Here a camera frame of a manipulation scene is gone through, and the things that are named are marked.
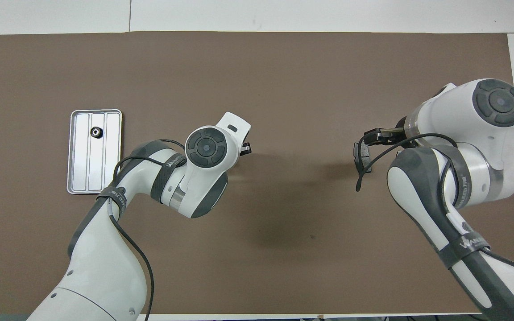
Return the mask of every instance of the black velcro strap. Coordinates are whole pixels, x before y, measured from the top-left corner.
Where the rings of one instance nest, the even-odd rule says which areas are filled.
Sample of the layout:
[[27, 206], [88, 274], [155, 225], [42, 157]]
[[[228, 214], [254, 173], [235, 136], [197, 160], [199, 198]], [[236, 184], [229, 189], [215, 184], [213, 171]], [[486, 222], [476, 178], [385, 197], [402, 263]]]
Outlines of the black velcro strap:
[[162, 202], [162, 193], [164, 192], [164, 187], [166, 183], [170, 179], [170, 176], [176, 169], [176, 167], [180, 167], [187, 162], [187, 159], [184, 155], [176, 153], [172, 155], [166, 162], [164, 166], [158, 172], [156, 179], [153, 181], [152, 189], [150, 190], [150, 197], [153, 198], [156, 202]]
[[114, 186], [108, 186], [103, 189], [96, 198], [105, 197], [112, 199], [116, 205], [118, 205], [118, 215], [122, 217], [122, 213], [126, 211], [126, 197], [124, 196], [124, 192], [126, 192], [124, 187], [116, 188]]
[[439, 251], [439, 258], [446, 268], [451, 268], [469, 254], [490, 247], [481, 234], [473, 231], [453, 240]]

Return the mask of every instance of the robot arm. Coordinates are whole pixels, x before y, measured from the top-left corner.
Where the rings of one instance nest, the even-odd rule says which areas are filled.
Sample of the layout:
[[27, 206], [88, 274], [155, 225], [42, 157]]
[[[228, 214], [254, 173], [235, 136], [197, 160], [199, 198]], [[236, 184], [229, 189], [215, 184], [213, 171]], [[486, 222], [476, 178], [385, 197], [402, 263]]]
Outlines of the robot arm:
[[[457, 148], [437, 137], [443, 134]], [[368, 144], [402, 140], [408, 148], [388, 170], [388, 189], [484, 315], [514, 320], [514, 262], [494, 254], [457, 209], [514, 193], [514, 88], [496, 79], [445, 86], [392, 130]], [[356, 165], [361, 146], [355, 148]]]
[[488, 174], [465, 173], [466, 163], [456, 165], [483, 158], [470, 145], [458, 145], [459, 150], [441, 146], [402, 151], [388, 170], [388, 188], [481, 312], [493, 321], [514, 320], [514, 262], [491, 252], [455, 208], [466, 197], [458, 198], [457, 190], [481, 186]]
[[145, 304], [145, 276], [110, 217], [118, 221], [137, 193], [188, 218], [208, 213], [227, 185], [226, 171], [250, 152], [243, 144], [250, 129], [227, 112], [188, 137], [186, 156], [160, 140], [136, 148], [80, 223], [67, 272], [29, 321], [135, 321]]

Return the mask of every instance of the silver tray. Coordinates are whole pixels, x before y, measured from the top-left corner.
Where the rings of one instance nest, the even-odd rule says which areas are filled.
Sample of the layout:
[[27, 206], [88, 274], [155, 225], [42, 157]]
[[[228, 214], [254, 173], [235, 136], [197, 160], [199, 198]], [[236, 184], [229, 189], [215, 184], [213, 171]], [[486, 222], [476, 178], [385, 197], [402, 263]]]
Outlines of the silver tray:
[[75, 110], [71, 114], [67, 191], [100, 193], [120, 160], [122, 112]]

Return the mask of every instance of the white floor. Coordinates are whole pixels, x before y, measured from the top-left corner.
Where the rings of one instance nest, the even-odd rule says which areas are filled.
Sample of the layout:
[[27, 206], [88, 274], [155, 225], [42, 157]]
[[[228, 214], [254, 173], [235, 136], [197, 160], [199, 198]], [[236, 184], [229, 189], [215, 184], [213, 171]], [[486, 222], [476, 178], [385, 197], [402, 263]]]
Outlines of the white floor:
[[0, 0], [0, 34], [145, 30], [508, 33], [514, 78], [514, 0]]

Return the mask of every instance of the gray joint cap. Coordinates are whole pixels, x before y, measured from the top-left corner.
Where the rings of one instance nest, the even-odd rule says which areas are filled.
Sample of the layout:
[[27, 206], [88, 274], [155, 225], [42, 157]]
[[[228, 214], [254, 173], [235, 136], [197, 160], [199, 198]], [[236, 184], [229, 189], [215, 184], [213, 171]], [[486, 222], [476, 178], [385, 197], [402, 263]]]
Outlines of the gray joint cap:
[[473, 107], [493, 126], [514, 126], [514, 87], [498, 79], [480, 81], [473, 91]]
[[196, 130], [186, 142], [188, 158], [194, 165], [204, 169], [220, 164], [226, 152], [225, 136], [215, 128]]

